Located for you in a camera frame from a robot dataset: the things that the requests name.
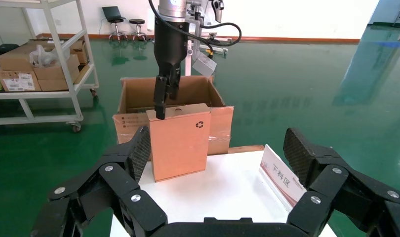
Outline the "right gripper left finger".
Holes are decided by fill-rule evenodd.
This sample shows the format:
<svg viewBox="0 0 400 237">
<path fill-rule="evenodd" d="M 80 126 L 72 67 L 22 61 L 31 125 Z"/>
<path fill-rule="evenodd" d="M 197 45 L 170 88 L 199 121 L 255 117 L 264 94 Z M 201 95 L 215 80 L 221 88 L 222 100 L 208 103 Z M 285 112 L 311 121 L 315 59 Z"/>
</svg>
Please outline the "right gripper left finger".
<svg viewBox="0 0 400 237">
<path fill-rule="evenodd" d="M 139 185 L 150 153 L 150 132 L 141 126 L 130 141 L 107 149 L 91 168 L 49 191 L 30 236 L 80 237 L 106 209 L 130 236 L 152 236 L 168 218 Z"/>
</svg>

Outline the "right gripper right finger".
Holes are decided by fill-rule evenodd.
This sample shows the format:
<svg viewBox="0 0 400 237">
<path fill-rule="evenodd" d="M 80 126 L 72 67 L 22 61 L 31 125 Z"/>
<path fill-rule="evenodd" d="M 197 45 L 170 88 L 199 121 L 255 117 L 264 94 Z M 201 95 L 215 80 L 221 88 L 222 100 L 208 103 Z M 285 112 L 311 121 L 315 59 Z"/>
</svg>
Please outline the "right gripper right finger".
<svg viewBox="0 0 400 237">
<path fill-rule="evenodd" d="M 368 237 L 400 237 L 400 191 L 353 169 L 332 148 L 288 128 L 284 156 L 305 193 L 287 223 L 308 237 L 322 233 L 338 211 Z"/>
</svg>

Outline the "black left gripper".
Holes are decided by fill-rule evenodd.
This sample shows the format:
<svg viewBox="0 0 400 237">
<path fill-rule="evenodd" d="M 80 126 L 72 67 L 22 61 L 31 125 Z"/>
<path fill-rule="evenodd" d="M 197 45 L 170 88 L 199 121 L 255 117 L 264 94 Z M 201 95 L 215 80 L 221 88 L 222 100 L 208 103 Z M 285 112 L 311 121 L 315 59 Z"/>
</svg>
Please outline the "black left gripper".
<svg viewBox="0 0 400 237">
<path fill-rule="evenodd" d="M 165 101 L 176 100 L 181 78 L 181 62 L 187 56 L 188 37 L 155 19 L 154 55 L 159 66 L 154 88 L 156 118 L 165 119 Z"/>
</svg>

